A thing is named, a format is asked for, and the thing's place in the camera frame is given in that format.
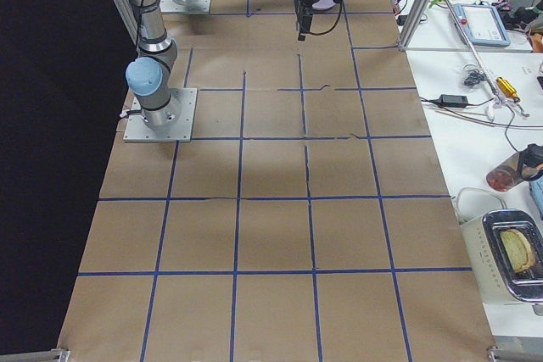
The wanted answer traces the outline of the white toaster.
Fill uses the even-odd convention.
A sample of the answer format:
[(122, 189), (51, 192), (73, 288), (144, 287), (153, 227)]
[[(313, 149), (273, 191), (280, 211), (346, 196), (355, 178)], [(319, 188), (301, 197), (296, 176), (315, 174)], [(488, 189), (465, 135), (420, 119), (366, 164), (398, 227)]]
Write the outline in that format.
[[(515, 273), (500, 238), (521, 231), (535, 251), (535, 265)], [(490, 211), (461, 225), (479, 292), (485, 304), (542, 305), (542, 235), (534, 220), (518, 209)]]

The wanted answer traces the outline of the long grabber stick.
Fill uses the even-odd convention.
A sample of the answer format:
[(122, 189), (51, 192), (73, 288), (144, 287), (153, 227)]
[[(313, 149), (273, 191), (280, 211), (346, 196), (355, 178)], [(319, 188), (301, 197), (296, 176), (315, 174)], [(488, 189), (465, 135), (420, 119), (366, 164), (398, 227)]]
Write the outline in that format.
[(473, 57), (475, 58), (477, 65), (479, 66), (479, 70), (484, 75), (484, 81), (488, 84), (490, 91), (493, 95), (493, 103), (497, 106), (506, 106), (509, 109), (516, 108), (517, 111), (520, 113), (521, 116), (524, 118), (530, 117), (530, 114), (525, 112), (523, 107), (519, 104), (520, 99), (518, 97), (514, 97), (512, 93), (503, 92), (502, 86), (498, 84), (496, 79), (494, 79), (490, 72), (488, 71), (486, 65), (484, 64), (484, 61), (481, 59), (478, 50), (473, 45), (473, 42), (469, 39), (467, 36), (466, 31), (463, 29), (463, 23), (462, 20), (457, 16), (453, 4), (450, 0), (432, 0), (430, 2), (429, 7), (432, 8), (437, 3), (444, 3), (447, 9), (450, 12), (451, 18), (453, 19), (454, 25), (456, 26), (460, 38), (465, 42), (467, 45), (469, 51), (472, 53)]

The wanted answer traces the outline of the bread slice in toaster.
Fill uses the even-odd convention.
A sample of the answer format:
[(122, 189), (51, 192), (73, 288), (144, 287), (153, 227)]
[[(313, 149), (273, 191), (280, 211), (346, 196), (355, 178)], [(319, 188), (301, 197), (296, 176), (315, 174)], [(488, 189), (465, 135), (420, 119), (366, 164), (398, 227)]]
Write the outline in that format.
[(515, 273), (526, 271), (535, 265), (535, 251), (521, 231), (504, 230), (500, 233), (500, 238)]

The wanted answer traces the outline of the blue teach pendant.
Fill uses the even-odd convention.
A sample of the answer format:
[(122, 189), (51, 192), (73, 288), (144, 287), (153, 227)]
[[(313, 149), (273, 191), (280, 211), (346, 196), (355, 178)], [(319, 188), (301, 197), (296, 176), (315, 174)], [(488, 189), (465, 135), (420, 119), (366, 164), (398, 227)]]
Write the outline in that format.
[(510, 37), (497, 9), (491, 5), (453, 4), (460, 29), (474, 45), (507, 47)]

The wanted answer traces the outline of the yellow tool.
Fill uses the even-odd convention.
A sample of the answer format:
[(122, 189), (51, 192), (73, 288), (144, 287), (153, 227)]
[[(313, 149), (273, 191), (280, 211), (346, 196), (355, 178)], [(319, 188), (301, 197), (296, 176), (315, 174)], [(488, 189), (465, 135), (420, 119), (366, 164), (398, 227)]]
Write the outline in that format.
[(513, 100), (515, 103), (520, 101), (516, 88), (508, 80), (503, 77), (497, 77), (495, 82), (498, 88), (507, 98)]

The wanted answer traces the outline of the black power adapter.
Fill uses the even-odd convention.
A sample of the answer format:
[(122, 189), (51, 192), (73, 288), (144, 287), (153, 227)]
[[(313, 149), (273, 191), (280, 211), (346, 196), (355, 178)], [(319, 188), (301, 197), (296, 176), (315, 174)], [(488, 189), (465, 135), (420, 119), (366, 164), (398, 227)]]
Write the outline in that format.
[(464, 109), (469, 105), (469, 101), (462, 95), (442, 94), (439, 97), (439, 105), (446, 108)]

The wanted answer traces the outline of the lavender round plate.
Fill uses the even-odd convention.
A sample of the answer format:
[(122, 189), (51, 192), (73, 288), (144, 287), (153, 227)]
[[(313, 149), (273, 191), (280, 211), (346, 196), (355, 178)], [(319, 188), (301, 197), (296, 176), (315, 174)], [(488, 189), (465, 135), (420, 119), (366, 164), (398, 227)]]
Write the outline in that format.
[(324, 11), (328, 11), (328, 10), (334, 8), (335, 6), (338, 6), (338, 5), (339, 5), (339, 3), (336, 2), (335, 0), (318, 0), (317, 2), (315, 2), (312, 5), (312, 7), (317, 12), (324, 12)]

